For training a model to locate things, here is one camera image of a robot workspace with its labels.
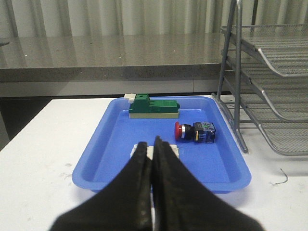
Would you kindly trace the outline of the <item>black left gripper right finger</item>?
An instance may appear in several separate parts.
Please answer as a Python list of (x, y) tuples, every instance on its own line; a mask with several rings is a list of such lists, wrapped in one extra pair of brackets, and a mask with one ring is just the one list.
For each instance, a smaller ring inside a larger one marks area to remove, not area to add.
[(262, 231), (255, 219), (227, 204), (156, 137), (152, 165), (156, 231)]

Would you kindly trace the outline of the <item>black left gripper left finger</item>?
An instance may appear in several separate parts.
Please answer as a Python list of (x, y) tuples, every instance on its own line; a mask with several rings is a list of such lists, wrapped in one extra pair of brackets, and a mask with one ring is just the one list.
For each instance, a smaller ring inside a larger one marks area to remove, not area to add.
[(150, 231), (151, 169), (140, 142), (119, 174), (99, 193), (60, 215), (52, 231)]

